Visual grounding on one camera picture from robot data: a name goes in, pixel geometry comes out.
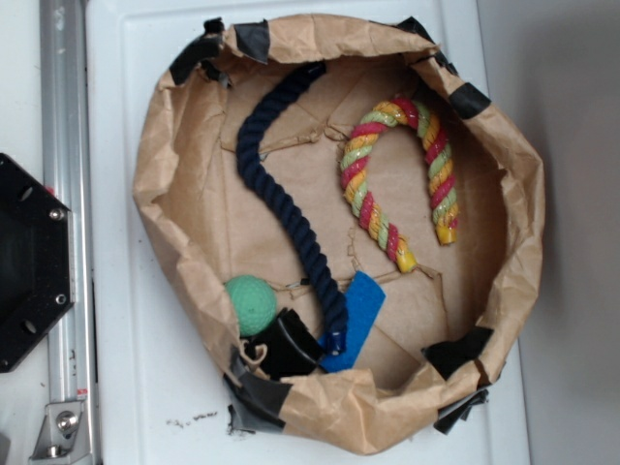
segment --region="blue foam pad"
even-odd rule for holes
[[[352,368],[361,351],[370,328],[381,310],[386,293],[366,273],[358,271],[345,293],[349,323],[347,331],[347,351],[339,356],[327,355],[321,366],[331,373]]]

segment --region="red yellow green rope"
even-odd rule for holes
[[[341,185],[359,224],[377,241],[403,272],[413,271],[416,258],[407,239],[375,202],[366,182],[366,165],[379,134],[398,124],[410,126],[422,141],[428,165],[428,192],[435,232],[442,245],[456,240],[458,204],[452,173],[452,150],[439,116],[420,102],[397,98],[380,102],[353,129],[340,162]]]

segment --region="green tennis ball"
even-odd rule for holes
[[[241,337],[258,334],[275,318],[275,292],[262,279],[244,274],[233,278],[224,287],[239,320]]]

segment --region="rope toy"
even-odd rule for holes
[[[289,234],[323,308],[326,351],[338,355],[347,350],[349,313],[346,298],[331,277],[327,258],[321,253],[310,223],[293,198],[266,172],[259,155],[261,141],[269,126],[325,72],[325,63],[310,63],[291,72],[266,94],[239,129],[236,160],[245,185],[263,199]]]
[[[389,259],[396,262],[400,272],[408,273],[416,269],[416,257],[409,248],[407,238],[400,234],[375,202],[366,182],[366,166],[379,134],[398,124],[415,129],[426,151],[424,160],[428,164],[428,192],[437,238],[442,245],[456,241],[458,204],[452,174],[452,149],[439,116],[420,102],[397,98],[380,102],[364,115],[345,145],[340,162],[340,181],[345,199],[351,204],[359,225],[386,251]]]

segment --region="crumpled brown paper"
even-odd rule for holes
[[[135,200],[162,269],[223,372],[234,379],[232,348],[240,347],[223,286],[236,275],[267,280],[279,306],[293,307],[320,335],[313,290],[287,288],[304,277],[295,250],[243,186],[234,148],[243,120],[295,64],[326,61],[326,75],[267,131],[264,165],[310,220],[342,288],[361,269],[381,283],[387,299],[355,369],[283,380],[293,388],[280,418],[291,434],[374,453],[497,380],[539,291],[542,162],[493,105],[458,118],[446,100],[463,81],[429,58],[437,46],[416,34],[333,15],[275,19],[269,33],[266,66],[243,56],[233,28],[225,32],[213,63],[230,77],[228,90],[199,69],[179,86],[170,73],[162,76],[139,148]],[[367,111],[415,92],[448,131],[461,213],[457,243],[439,246],[419,141],[404,127],[380,137],[369,187],[423,265],[401,275],[357,225],[342,197],[337,162]],[[493,336],[478,363],[445,381],[420,349],[461,337],[473,325],[494,329]]]

